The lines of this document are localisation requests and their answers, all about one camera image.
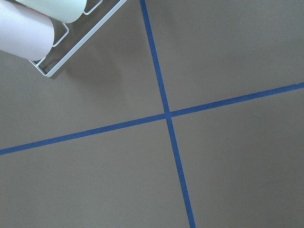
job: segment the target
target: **floor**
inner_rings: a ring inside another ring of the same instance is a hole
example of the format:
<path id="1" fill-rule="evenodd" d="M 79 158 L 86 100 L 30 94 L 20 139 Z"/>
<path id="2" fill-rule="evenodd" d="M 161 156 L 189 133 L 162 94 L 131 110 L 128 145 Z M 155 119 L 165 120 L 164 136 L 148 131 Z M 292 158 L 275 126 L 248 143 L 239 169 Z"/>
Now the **floor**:
<path id="1" fill-rule="evenodd" d="M 0 227 L 304 227 L 303 10 L 128 0 L 52 78 L 0 52 Z"/>

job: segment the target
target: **blue painter's tape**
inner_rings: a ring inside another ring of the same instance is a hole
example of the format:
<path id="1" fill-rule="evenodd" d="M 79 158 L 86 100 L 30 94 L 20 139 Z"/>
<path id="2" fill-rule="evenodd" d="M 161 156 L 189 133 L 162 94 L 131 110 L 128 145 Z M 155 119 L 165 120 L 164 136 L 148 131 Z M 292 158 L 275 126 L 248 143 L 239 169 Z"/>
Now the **blue painter's tape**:
<path id="1" fill-rule="evenodd" d="M 297 89 L 303 89 L 303 88 L 304 88 L 304 83 L 284 86 L 284 87 L 270 89 L 270 90 L 266 90 L 266 91 L 262 91 L 262 92 L 258 92 L 258 93 L 254 93 L 254 94 L 238 96 L 238 97 L 234 97 L 231 99 L 216 101 L 216 102 L 212 102 L 209 104 L 202 104 L 202 105 L 198 105 L 198 106 L 191 107 L 191 108 L 185 108 L 185 109 L 173 111 L 173 112 L 171 112 L 171 116 L 175 117 L 175 116 L 179 116 L 179 115 L 185 115 L 185 114 L 189 114 L 189 113 L 194 113 L 194 112 L 199 112 L 199 111 L 203 111 L 203 110 L 207 110 L 207 109 L 211 109 L 211 108 L 231 105 L 231 104 L 235 104 L 235 103 L 239 103 L 239 102 L 249 101 L 249 100 L 253 100 L 253 99 L 257 99 L 257 98 L 261 98 L 261 97 L 265 97 L 265 96 L 285 93 L 285 92 L 289 92 L 289 91 L 293 91 L 293 90 L 297 90 Z"/>
<path id="2" fill-rule="evenodd" d="M 161 93 L 162 105 L 163 105 L 163 109 L 164 109 L 165 116 L 166 116 L 171 145 L 172 145 L 172 149 L 173 149 L 173 155 L 174 155 L 174 159 L 175 159 L 177 173 L 178 173 L 179 180 L 180 180 L 180 187 L 181 187 L 181 192 L 182 192 L 182 195 L 184 198 L 188 221 L 189 221 L 190 228 L 195 228 L 196 226 L 195 226 L 195 221 L 194 221 L 194 217 L 193 217 L 193 213 L 192 213 L 192 207 L 191 207 L 190 198 L 189 198 L 189 194 L 188 194 L 187 184 L 186 184 L 184 171 L 183 171 L 182 164 L 181 164 L 181 157 L 180 157 L 180 153 L 179 153 L 179 149 L 178 149 L 178 145 L 177 145 L 177 141 L 176 141 L 176 136 L 175 136 L 175 132 L 174 132 L 174 128 L 173 128 L 168 99 L 166 96 L 165 86 L 164 86 L 163 79 L 162 79 L 162 72 L 161 72 L 160 64 L 159 64 L 158 57 L 157 57 L 156 47 L 155 47 L 155 43 L 154 43 L 154 39 L 153 39 L 152 29 L 151 29 L 151 25 L 150 25 L 150 20 L 149 20 L 145 0 L 140 0 L 140 4 L 141 4 L 141 8 L 142 8 L 142 16 L 143 16 L 144 24 L 146 27 L 146 32 L 147 32 L 147 37 L 148 37 L 151 55 L 152 55 L 152 59 L 153 59 L 154 69 L 155 69 L 155 73 L 156 73 L 156 77 L 157 77 L 157 82 L 158 82 L 159 90 Z"/>
<path id="3" fill-rule="evenodd" d="M 42 140 L 42 141 L 38 141 L 38 142 L 31 142 L 31 143 L 27 143 L 27 144 L 20 145 L 20 146 L 14 146 L 14 147 L 10 147 L 7 149 L 2 149 L 2 150 L 0 150 L 0 155 L 13 153 L 13 152 L 19 152 L 19 151 L 28 150 L 28 149 L 33 149 L 33 148 L 40 147 L 40 146 L 60 143 L 60 142 L 64 142 L 64 141 L 68 141 L 68 140 L 72 140 L 72 139 L 78 139 L 78 138 L 82 138 L 82 137 L 86 137 L 86 136 L 90 136 L 90 135 L 94 135 L 94 134 L 109 132 L 109 131 L 113 131 L 113 130 L 117 130 L 117 129 L 122 129 L 125 127 L 140 125 L 143 123 L 146 124 L 149 122 L 163 120 L 163 119 L 165 119 L 164 114 L 154 115 L 154 116 L 149 116 L 149 117 L 145 117 L 142 119 L 113 124 L 113 125 L 95 128 L 95 129 L 91 129 L 91 130 L 87 130 L 87 131 L 83 131 L 83 132 L 63 135 L 60 137 L 46 139 L 46 140 Z"/>
<path id="4" fill-rule="evenodd" d="M 165 111 L 165 114 L 170 114 L 169 104 L 168 104 L 168 100 L 167 100 L 167 96 L 166 96 L 165 86 L 164 86 L 164 83 L 162 80 L 161 67 L 160 67 L 160 64 L 158 61 L 158 57 L 157 57 L 156 47 L 155 47 L 155 43 L 154 43 L 154 38 L 153 38 L 153 34 L 152 34 L 148 11 L 146 8 L 146 3 L 144 0 L 140 0 L 140 3 L 141 3 L 141 7 L 142 7 L 143 21 L 144 21 L 144 24 L 146 27 L 146 32 L 147 32 L 147 37 L 148 37 L 151 55 L 152 55 L 152 59 L 153 59 L 154 69 L 155 69 L 155 73 L 156 73 L 156 77 L 157 77 L 157 83 L 158 83 L 158 87 L 159 87 L 159 90 L 161 93 L 163 109 Z"/>

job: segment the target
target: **white paper roll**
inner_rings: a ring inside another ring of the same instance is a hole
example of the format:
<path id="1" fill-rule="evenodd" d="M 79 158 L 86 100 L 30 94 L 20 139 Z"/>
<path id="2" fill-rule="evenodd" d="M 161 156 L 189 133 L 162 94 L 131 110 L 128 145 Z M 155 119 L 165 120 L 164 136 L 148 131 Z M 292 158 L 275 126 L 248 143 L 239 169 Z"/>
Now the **white paper roll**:
<path id="1" fill-rule="evenodd" d="M 64 23 L 76 21 L 86 7 L 86 0 L 16 0 Z"/>
<path id="2" fill-rule="evenodd" d="M 47 16 L 5 0 L 0 12 L 0 50 L 32 61 L 50 52 L 54 27 Z"/>

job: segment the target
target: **white wire rack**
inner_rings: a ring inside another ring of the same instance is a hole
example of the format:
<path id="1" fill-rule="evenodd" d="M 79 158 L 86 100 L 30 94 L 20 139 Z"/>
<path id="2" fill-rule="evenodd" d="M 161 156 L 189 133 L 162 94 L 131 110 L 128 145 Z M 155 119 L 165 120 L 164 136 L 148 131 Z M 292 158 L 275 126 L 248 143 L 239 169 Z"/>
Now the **white wire rack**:
<path id="1" fill-rule="evenodd" d="M 101 5 L 101 3 L 103 2 L 103 0 L 100 0 L 97 4 L 95 4 L 88 12 L 83 12 L 84 15 L 89 15 L 91 14 L 99 5 Z M 119 9 L 122 7 L 123 4 L 125 4 L 127 2 L 127 0 L 119 0 L 119 2 L 116 3 L 116 5 L 114 7 L 112 7 L 112 9 L 75 45 L 73 46 L 69 52 L 63 57 L 61 58 L 58 63 L 56 63 L 47 73 L 40 68 L 41 63 L 46 59 L 46 57 L 44 57 L 43 59 L 41 59 L 39 62 L 35 63 L 33 61 L 30 61 L 31 64 L 44 76 L 46 77 L 51 77 L 52 75 L 54 75 L 67 61 L 69 58 L 71 58 L 71 56 L 81 47 L 83 46 L 87 40 L 94 35 L 94 33 L 97 32 L 97 30 L 100 29 L 100 27 L 103 26 L 103 24 L 109 20 L 110 17 L 112 17 L 112 15 Z M 65 23 L 62 23 L 63 27 L 66 29 L 66 32 L 64 33 L 64 35 L 52 46 L 52 48 L 56 48 L 56 46 L 65 39 L 65 37 L 69 34 L 69 28 L 67 27 L 67 25 Z"/>

